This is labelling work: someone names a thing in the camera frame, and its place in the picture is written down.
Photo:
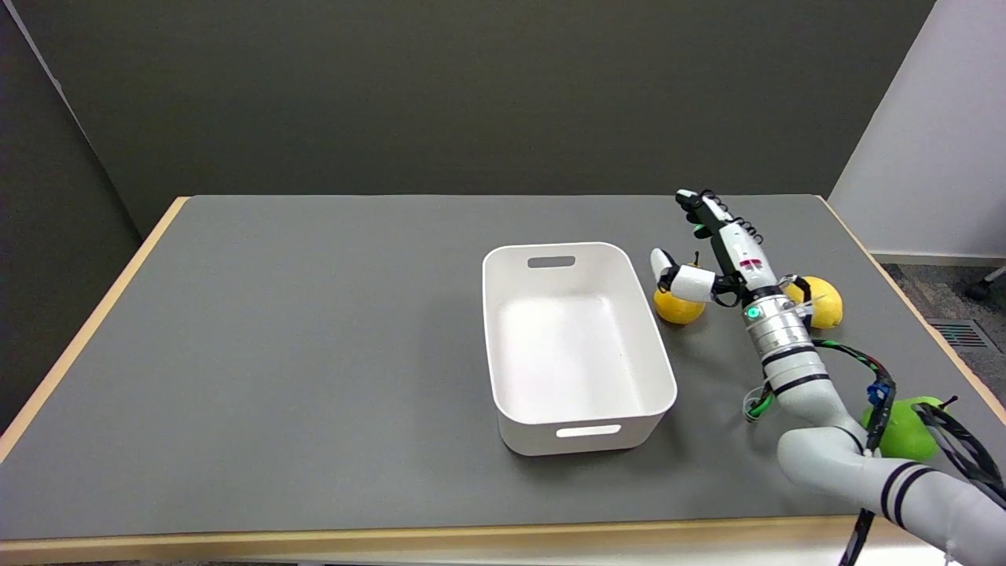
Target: gray tabletop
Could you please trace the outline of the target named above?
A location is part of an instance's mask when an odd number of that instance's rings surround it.
[[[841,292],[828,337],[902,397],[959,395],[1006,459],[1001,422],[819,199],[726,201],[778,272]],[[743,423],[761,366],[736,311],[661,327],[680,392],[639,448],[526,458],[500,440],[483,256],[610,241],[652,293],[654,245],[711,257],[690,232],[660,196],[194,197],[0,464],[0,538],[853,513],[780,473],[801,422]],[[871,376],[824,357],[859,414]]]

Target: white storage bin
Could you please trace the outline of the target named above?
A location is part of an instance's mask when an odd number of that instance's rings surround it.
[[[500,435],[529,456],[632,448],[677,398],[629,255],[611,243],[497,247],[482,309]]]

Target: baseboard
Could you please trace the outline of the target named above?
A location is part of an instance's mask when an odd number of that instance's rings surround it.
[[[959,266],[1001,266],[1006,264],[1006,257],[972,254],[949,253],[890,253],[886,251],[870,251],[880,262],[899,262],[907,264],[946,264]]]

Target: bin handle hole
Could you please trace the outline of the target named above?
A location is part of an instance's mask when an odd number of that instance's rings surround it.
[[[559,438],[600,436],[602,434],[615,434],[620,430],[622,430],[622,425],[581,426],[578,428],[560,428],[555,431],[555,436]]]
[[[572,255],[552,255],[547,257],[531,257],[527,259],[527,266],[531,268],[570,266],[574,262],[576,262],[576,257]]]

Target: floor vent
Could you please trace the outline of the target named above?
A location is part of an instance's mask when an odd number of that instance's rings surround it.
[[[996,345],[978,328],[974,321],[952,319],[928,319],[926,321],[938,333],[947,339],[950,346],[958,352],[994,352],[999,353]]]

